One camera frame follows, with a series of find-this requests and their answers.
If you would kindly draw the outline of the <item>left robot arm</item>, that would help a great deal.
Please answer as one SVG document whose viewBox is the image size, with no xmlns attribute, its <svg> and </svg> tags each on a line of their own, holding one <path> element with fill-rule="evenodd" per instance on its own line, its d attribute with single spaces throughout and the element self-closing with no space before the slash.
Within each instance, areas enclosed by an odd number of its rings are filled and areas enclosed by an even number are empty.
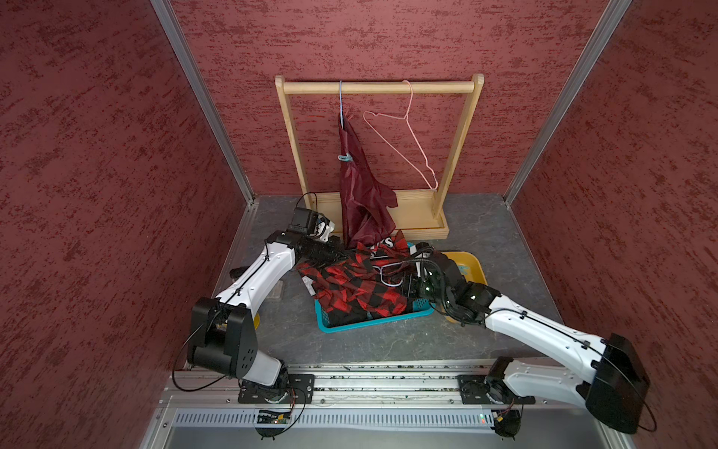
<svg viewBox="0 0 718 449">
<path fill-rule="evenodd" d="M 191 366 L 217 372 L 253 387 L 268 402 L 291 393 L 289 373 L 280 359 L 260 351 L 254 319 L 285 273 L 301 261 L 320 266 L 346 258 L 334 237 L 334 223 L 323 213 L 297 207 L 286 230 L 264 240 L 258 258 L 216 297 L 202 297 L 192 309 L 191 332 L 183 347 Z"/>
</svg>

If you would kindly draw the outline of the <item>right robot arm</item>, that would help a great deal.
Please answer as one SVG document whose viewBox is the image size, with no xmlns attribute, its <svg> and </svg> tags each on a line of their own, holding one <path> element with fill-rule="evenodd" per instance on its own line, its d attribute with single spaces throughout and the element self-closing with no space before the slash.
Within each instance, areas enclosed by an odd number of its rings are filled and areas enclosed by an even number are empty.
<svg viewBox="0 0 718 449">
<path fill-rule="evenodd" d="M 583 407 L 612 430 L 628 435 L 642 430 L 651 381 L 628 338 L 616 333 L 602 338 L 557 323 L 489 285 L 469 282 L 445 254 L 411 256 L 389 275 L 395 278 L 408 269 L 417 272 L 414 292 L 440 314 L 463 327 L 511 337 L 553 360 L 552 366 L 538 366 L 497 358 L 484 378 L 493 402 L 546 398 Z"/>
</svg>

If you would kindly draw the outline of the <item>red black plaid shirt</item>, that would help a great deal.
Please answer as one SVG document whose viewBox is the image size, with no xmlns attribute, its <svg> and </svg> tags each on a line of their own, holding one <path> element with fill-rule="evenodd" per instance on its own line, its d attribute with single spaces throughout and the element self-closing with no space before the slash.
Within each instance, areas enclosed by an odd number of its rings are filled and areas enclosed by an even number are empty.
<svg viewBox="0 0 718 449">
<path fill-rule="evenodd" d="M 409 243 L 398 232 L 372 247 L 357 246 L 335 265 L 318 269 L 303 262 L 297 271 L 310 282 L 310 295 L 320 305 L 330 327 L 342 327 L 413 311 L 414 299 L 405 297 L 400 287 L 381 284 L 371 267 L 408 259 L 410 255 Z"/>
</svg>

